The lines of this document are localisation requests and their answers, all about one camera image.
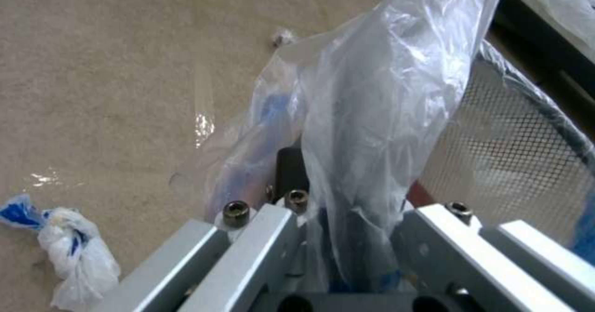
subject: screw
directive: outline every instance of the screw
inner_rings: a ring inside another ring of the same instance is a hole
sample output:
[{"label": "screw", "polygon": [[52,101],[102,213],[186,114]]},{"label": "screw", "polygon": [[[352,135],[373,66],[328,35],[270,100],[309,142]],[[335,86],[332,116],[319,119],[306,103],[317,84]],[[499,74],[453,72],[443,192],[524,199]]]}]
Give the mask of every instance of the screw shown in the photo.
[{"label": "screw", "polygon": [[285,194],[285,207],[297,214],[302,214],[308,208],[308,192],[291,190]]},{"label": "screw", "polygon": [[231,227],[240,228],[250,219],[250,207],[241,200],[229,202],[223,208],[223,222]]},{"label": "screw", "polygon": [[465,203],[462,202],[450,202],[444,204],[446,210],[450,213],[454,214],[455,217],[459,218],[465,225],[471,224],[471,217],[473,217],[473,211],[467,206]]}]

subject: clear plastic bag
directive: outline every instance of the clear plastic bag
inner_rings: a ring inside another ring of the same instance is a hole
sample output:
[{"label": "clear plastic bag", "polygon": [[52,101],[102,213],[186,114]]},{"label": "clear plastic bag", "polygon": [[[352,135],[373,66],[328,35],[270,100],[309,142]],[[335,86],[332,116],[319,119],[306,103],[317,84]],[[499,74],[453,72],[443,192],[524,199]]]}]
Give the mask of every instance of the clear plastic bag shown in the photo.
[{"label": "clear plastic bag", "polygon": [[303,131],[317,274],[309,288],[396,285],[388,236],[463,95],[497,1],[385,0],[333,32],[281,47],[247,115],[215,131],[172,185],[194,187],[210,220],[231,200],[259,208],[277,151]]},{"label": "clear plastic bag", "polygon": [[538,0],[563,28],[595,50],[595,0]]},{"label": "clear plastic bag", "polygon": [[[496,4],[385,0],[321,53],[302,151],[310,199],[327,217],[308,222],[308,244],[331,285],[382,291],[397,272],[389,237],[465,92]],[[314,206],[309,211],[321,217]]]}]

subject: floor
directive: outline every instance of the floor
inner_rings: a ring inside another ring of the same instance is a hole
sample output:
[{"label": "floor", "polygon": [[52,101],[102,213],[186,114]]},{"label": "floor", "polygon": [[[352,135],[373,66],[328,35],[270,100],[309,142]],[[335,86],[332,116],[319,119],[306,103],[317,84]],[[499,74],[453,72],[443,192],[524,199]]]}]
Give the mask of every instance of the floor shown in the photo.
[{"label": "floor", "polygon": [[[378,1],[0,0],[0,200],[78,208],[123,278],[200,217],[168,181],[246,108],[275,29],[325,32]],[[0,310],[50,311],[35,234],[1,227],[0,246]]]}]

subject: metal frame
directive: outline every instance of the metal frame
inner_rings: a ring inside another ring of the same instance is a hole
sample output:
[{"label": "metal frame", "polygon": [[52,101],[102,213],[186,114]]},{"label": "metal frame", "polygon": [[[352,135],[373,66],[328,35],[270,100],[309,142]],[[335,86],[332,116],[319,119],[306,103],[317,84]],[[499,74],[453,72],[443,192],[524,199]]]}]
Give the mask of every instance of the metal frame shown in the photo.
[{"label": "metal frame", "polygon": [[480,235],[576,310],[595,311],[595,268],[524,221]]},{"label": "metal frame", "polygon": [[179,311],[247,311],[261,291],[281,285],[298,243],[296,216],[265,204]]},{"label": "metal frame", "polygon": [[457,285],[486,310],[571,311],[440,204],[407,212],[392,240],[400,266],[421,291]]},{"label": "metal frame", "polygon": [[110,291],[93,312],[172,311],[229,246],[227,234],[189,220]]}]

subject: knotted plastic bag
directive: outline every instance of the knotted plastic bag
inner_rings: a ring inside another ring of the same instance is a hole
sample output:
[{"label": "knotted plastic bag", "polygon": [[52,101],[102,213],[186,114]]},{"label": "knotted plastic bag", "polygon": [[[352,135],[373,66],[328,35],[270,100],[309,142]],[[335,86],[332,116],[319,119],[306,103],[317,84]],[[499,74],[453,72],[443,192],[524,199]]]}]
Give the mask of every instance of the knotted plastic bag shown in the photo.
[{"label": "knotted plastic bag", "polygon": [[64,280],[55,288],[51,306],[86,311],[117,286],[118,263],[97,226],[78,211],[62,207],[39,211],[23,194],[0,208],[0,221],[39,231],[39,245]]}]

